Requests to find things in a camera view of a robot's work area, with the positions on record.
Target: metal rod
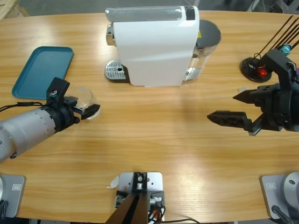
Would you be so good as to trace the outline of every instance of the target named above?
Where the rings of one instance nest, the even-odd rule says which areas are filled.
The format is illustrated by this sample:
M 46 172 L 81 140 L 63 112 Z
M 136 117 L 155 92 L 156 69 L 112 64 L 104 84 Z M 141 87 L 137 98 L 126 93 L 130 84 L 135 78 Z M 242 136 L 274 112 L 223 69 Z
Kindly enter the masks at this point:
M 298 36 L 299 31 L 295 34 L 295 36 L 293 36 L 290 40 L 289 40 L 289 44 L 291 44 L 291 42 L 296 38 L 296 36 Z
M 272 50 L 273 49 L 273 47 L 284 37 L 284 35 L 286 34 L 286 32 L 288 32 L 289 31 L 289 29 L 294 25 L 294 23 L 296 22 L 298 20 L 298 18 L 297 19 L 295 19 L 294 20 L 294 22 L 292 22 L 291 23 L 291 25 L 288 27 L 288 29 L 286 29 L 286 31 L 280 36 L 280 38 L 275 42 L 275 44 L 273 44 L 273 46 L 270 48 L 270 50 Z
M 294 45 L 292 46 L 291 50 L 293 50 L 298 44 L 299 44 L 299 40 L 297 40 L 297 42 L 294 43 Z
M 296 37 L 296 35 L 298 35 L 298 33 L 296 33 L 298 30 L 299 30 L 299 23 L 297 24 L 297 29 L 288 37 L 288 39 L 285 40 L 284 44 L 290 43 Z
M 276 45 L 275 48 L 278 48 L 280 45 L 282 45 L 282 43 L 285 42 L 285 39 L 287 39 L 288 37 L 290 37 L 291 33 L 297 28 L 297 26 L 298 26 L 298 24 L 295 25 L 295 26 L 290 30 L 290 32 L 287 33 L 287 34 L 285 35 L 285 37 L 281 40 L 281 42 L 279 42 L 279 43 Z
M 269 43 L 271 43 L 271 41 L 273 41 L 273 39 L 277 36 L 277 34 L 282 30 L 282 28 L 288 23 L 288 21 L 290 21 L 290 19 L 293 17 L 293 15 L 291 15 L 287 21 L 285 21 L 285 23 L 282 25 L 282 27 L 276 32 L 276 34 L 271 38 L 271 40 L 269 40 L 269 42 L 266 44 L 266 46 L 264 46 L 264 48 L 260 51 L 260 53 L 257 54 L 260 55 L 262 53 L 263 50 L 265 50 L 265 48 L 269 45 Z

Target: mounting plate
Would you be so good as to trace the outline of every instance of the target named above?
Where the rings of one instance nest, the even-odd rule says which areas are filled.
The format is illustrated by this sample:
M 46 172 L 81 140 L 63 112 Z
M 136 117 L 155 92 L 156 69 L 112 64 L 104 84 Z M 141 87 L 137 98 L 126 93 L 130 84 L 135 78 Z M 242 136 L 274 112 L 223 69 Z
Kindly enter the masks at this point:
M 119 191 L 131 192 L 134 173 L 122 173 L 119 180 Z M 149 172 L 148 191 L 163 191 L 163 177 L 159 172 Z
M 26 178 L 24 176 L 0 175 L 2 182 L 2 198 L 7 201 L 6 217 L 13 218 L 18 215 Z
M 286 203 L 282 195 L 281 185 L 286 175 L 262 176 L 261 184 L 265 202 L 267 205 L 268 215 L 273 219 L 279 219 L 272 211 L 272 206 L 277 205 L 287 216 L 290 216 Z

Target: black stand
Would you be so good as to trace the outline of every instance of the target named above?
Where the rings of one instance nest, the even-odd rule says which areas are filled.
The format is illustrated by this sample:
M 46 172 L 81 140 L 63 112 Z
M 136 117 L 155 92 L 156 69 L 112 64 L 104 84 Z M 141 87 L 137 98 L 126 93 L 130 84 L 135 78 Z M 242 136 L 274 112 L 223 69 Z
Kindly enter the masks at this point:
M 134 173 L 132 192 L 115 210 L 105 224 L 147 224 L 147 173 Z
M 105 224 L 147 224 L 148 196 L 146 192 L 130 193 Z

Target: teal tray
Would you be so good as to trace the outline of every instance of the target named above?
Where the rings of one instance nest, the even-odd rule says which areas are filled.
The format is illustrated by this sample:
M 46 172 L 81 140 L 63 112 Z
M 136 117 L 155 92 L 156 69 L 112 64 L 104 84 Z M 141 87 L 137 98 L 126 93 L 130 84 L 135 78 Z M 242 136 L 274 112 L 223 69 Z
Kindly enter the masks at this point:
M 15 82 L 12 95 L 18 98 L 46 99 L 46 91 L 53 78 L 64 79 L 73 55 L 73 50 L 68 47 L 36 48 Z

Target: wooden table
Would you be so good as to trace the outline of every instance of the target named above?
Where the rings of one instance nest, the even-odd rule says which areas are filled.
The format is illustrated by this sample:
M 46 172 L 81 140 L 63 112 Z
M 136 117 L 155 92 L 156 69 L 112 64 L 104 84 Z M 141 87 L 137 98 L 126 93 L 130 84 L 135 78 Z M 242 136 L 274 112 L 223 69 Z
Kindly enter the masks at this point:
M 111 83 L 107 62 L 118 59 L 106 44 L 104 14 L 35 16 L 0 21 L 1 105 L 17 100 L 11 89 L 32 51 L 68 46 L 74 58 L 66 76 L 71 87 L 93 91 L 100 116 L 49 138 L 0 173 L 24 175 L 20 217 L 105 222 L 114 210 L 110 182 L 122 172 L 163 174 L 167 219 L 201 222 L 267 218 L 259 177 L 299 169 L 299 134 L 221 127 L 206 116 L 215 110 L 258 108 L 232 97 L 258 84 L 239 72 L 242 59 L 258 52 L 289 17 L 284 14 L 201 12 L 214 22 L 222 41 L 197 80 L 180 87 L 144 88 Z M 297 62 L 299 48 L 290 56 Z M 277 77 L 268 82 L 276 83 Z M 12 108 L 1 119 L 27 111 Z

